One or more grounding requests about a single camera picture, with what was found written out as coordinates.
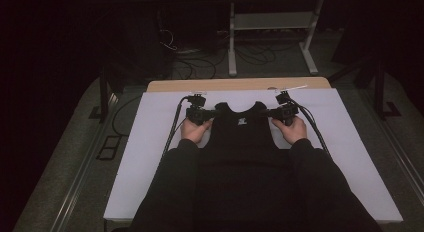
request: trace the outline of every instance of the black controller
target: black controller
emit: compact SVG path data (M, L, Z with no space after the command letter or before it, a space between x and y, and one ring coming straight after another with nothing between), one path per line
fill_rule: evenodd
M290 126L293 123L293 117L299 113L297 105L290 99L287 91L282 91L281 94L277 95L275 98L280 106L275 109L263 110L261 114L278 119L286 126Z
M191 106L186 109L186 117L196 125L202 125L205 121L220 115L219 110L205 110L202 108L206 99L200 94L189 96L188 102L191 103Z

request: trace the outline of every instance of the person's left hand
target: person's left hand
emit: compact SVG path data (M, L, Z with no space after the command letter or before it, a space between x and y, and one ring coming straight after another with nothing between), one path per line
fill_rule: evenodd
M181 125L181 139L189 139L198 144L202 141L203 134L212 125L212 120L204 122L202 125L196 125L189 119L185 119Z

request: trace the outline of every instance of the metal frame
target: metal frame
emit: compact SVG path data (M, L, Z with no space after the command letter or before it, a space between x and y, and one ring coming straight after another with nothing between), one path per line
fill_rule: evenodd
M318 74L318 69L309 52L309 46L315 32L324 0L318 0L314 11L291 12L291 13L263 13L263 14L240 14L234 12L234 3L230 9L230 44L228 49L228 74L230 77L237 76L236 56L234 51L234 31L247 29L282 29L282 28L308 28L308 34L303 42L299 43L303 58L311 75Z

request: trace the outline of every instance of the logo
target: logo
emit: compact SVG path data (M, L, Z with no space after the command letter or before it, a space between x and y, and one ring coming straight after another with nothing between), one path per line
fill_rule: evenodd
M240 118L238 125L244 125L244 124L247 124L246 118Z

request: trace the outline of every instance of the person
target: person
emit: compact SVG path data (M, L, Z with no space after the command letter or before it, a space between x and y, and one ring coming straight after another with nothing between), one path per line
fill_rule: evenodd
M272 119L283 138L291 145L289 157L305 207L305 223L299 228L269 231L381 232L381 228L349 188L337 167L322 149L313 148L304 121L294 117L290 126ZM162 158L128 231L191 232L209 231L194 224L193 201L196 190L198 144L212 121L197 126L186 119L177 148ZM232 232L221 228L216 232ZM268 230L252 228L240 231Z

